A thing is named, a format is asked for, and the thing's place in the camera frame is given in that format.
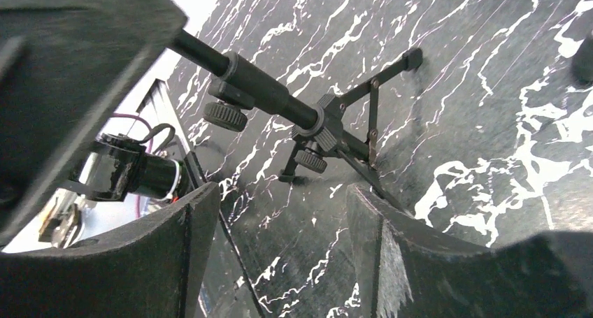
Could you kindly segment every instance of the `black marble surface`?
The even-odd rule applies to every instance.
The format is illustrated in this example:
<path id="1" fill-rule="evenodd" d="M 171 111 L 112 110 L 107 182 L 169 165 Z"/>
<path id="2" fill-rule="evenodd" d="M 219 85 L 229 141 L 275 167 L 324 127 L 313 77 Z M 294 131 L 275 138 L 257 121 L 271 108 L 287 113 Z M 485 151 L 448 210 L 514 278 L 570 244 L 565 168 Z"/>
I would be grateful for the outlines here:
<path id="1" fill-rule="evenodd" d="M 424 50 L 417 73 L 380 89 L 379 170 L 415 218 L 500 247 L 546 229 L 593 228 L 593 95 L 569 75 L 593 0 L 219 0 L 199 38 L 234 50 L 314 103 Z M 290 124 L 251 111 L 234 134 L 205 123 L 207 72 L 168 81 L 187 137 L 223 188 L 223 213 L 263 311 L 357 317 L 345 187 L 330 159 L 298 185 L 277 180 Z M 345 127 L 364 138 L 368 102 Z"/>

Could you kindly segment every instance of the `purple cable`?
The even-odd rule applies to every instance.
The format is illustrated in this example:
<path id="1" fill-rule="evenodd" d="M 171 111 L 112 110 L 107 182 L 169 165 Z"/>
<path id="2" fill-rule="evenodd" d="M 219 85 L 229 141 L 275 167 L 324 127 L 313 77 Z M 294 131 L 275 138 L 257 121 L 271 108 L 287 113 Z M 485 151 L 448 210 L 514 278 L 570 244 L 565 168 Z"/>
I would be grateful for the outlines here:
<path id="1" fill-rule="evenodd" d="M 148 123 L 148 121 L 146 121 L 142 117 L 139 117 L 138 115 L 126 114 L 126 113 L 113 113 L 112 117 L 121 117 L 121 118 L 125 118 L 125 119 L 133 119 L 133 120 L 139 121 L 142 124 L 144 124 L 144 126 L 146 126 L 146 128 L 148 128 L 148 131 L 152 130 L 152 127 L 150 126 L 150 124 Z M 151 151 L 152 151 L 152 139 L 150 139 L 148 141 L 148 147 L 146 148 L 146 152 L 148 152 L 149 154 L 150 154 Z M 136 219 L 138 219 L 139 217 L 140 217 L 140 196 L 139 195 L 136 195 Z"/>

